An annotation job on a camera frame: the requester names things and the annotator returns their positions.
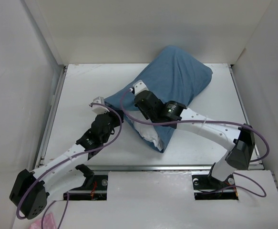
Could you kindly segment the white pillow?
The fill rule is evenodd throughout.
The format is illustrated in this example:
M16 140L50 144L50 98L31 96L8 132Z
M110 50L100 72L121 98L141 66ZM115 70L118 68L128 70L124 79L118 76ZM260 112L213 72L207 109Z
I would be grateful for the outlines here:
M150 142L158 151L163 150L163 141L152 125L144 125L138 122L132 122L134 129L147 142Z

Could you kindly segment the blue fabric pillowcase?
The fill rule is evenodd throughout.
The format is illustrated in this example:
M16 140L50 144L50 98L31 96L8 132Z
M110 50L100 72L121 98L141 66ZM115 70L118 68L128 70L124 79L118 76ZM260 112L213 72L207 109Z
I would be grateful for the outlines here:
M167 46L131 83L105 98L105 103L113 109L119 109L123 93L135 82L142 80L147 88L162 102L173 100L189 106L193 99L209 85L212 80L212 74L213 72L209 67L186 51L176 46ZM128 117L125 120L134 129L132 124L134 121ZM174 129L165 126L153 127L163 141L163 150L161 152L152 143L141 138L152 149L163 153L172 138Z

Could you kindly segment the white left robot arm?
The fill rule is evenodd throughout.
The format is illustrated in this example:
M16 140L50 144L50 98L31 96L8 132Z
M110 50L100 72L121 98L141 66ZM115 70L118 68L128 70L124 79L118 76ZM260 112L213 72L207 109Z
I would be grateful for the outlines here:
M48 164L29 171L22 170L16 177L10 201L17 207L18 219L33 219L44 210L50 188L70 171L85 172L85 163L113 143L109 138L116 127L121 128L124 113L112 110L99 114L81 138L70 149Z

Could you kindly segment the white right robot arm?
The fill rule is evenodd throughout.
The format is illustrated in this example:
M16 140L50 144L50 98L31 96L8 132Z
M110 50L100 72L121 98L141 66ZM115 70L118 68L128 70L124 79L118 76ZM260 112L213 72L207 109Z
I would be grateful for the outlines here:
M176 101L163 103L147 90L135 93L134 105L152 123L173 122L172 128L197 134L226 149L227 152L211 167L207 176L209 186L217 188L236 170L248 170L255 147L254 134L249 125L214 124L211 119L184 104Z

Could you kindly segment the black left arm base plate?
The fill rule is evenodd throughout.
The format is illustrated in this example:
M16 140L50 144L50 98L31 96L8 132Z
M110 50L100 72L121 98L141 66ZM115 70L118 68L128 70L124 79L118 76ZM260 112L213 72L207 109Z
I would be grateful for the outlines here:
M84 181L67 193L63 199L71 201L106 201L108 188L108 172L92 171L87 165L81 164L75 167L80 172Z

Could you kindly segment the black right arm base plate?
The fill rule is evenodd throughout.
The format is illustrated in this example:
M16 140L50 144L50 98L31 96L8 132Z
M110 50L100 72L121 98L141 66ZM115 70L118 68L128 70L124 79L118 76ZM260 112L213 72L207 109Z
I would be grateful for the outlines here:
M219 181L208 174L192 174L195 200L238 200L233 175Z

